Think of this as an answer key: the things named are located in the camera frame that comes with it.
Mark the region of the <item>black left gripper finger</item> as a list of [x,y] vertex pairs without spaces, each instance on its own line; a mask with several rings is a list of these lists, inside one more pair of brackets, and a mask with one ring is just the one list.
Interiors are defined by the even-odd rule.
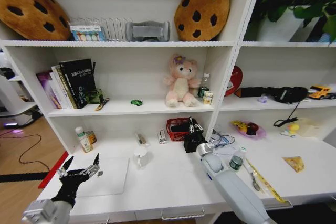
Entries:
[[99,154],[96,155],[93,164],[88,166],[86,169],[82,170],[79,174],[80,175],[84,175],[84,176],[89,176],[92,177],[94,174],[96,174],[98,172],[98,170],[100,169],[99,166]]
[[70,167],[73,158],[74,158],[74,156],[72,156],[70,159],[66,160],[64,162],[64,164],[62,165],[62,167],[57,169],[57,174],[58,174],[59,178],[67,175],[67,170]]

